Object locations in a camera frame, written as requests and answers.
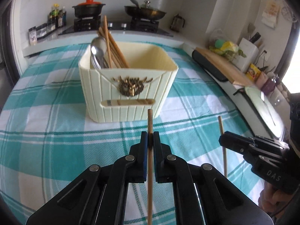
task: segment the black pot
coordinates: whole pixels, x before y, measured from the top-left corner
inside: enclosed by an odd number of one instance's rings
[[[105,4],[94,2],[93,0],[86,0],[86,3],[78,4],[73,6],[75,9],[76,18],[86,18],[86,17],[98,17],[101,14],[102,7]]]

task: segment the cutting board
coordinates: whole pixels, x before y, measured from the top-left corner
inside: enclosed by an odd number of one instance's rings
[[[235,67],[226,58],[221,57],[208,49],[195,49],[201,53],[211,64],[213,64],[224,76],[234,85],[252,86],[254,83],[248,79],[237,67]]]

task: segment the frying pan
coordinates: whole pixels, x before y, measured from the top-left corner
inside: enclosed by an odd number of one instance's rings
[[[148,19],[148,20],[159,20],[165,16],[165,12],[158,9],[149,8],[149,1],[145,1],[145,5],[139,6],[136,0],[130,0],[135,6],[124,6],[125,12],[134,18]]]

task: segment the teal plaid tablecloth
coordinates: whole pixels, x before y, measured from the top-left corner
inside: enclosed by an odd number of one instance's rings
[[[86,47],[42,52],[1,113],[0,193],[23,224],[88,166],[128,154],[147,129],[146,121],[99,124],[89,118],[78,70]],[[223,172],[217,116],[225,130],[251,133],[235,105],[182,49],[162,47],[179,71],[154,130],[173,154]],[[241,155],[228,151],[227,158],[229,180],[257,202],[262,182]],[[153,224],[175,224],[172,185],[154,184],[153,202]],[[146,224],[146,208],[146,184],[130,184],[125,224]]]

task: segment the cream plastic storage box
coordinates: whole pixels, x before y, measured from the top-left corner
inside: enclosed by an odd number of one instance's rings
[[[147,110],[159,116],[172,86],[178,66],[159,46],[147,43],[117,42],[130,68],[101,69],[90,67],[90,46],[79,61],[82,89],[90,117],[99,123],[146,120]],[[143,91],[127,97],[120,93],[115,79],[137,78],[147,80]]]

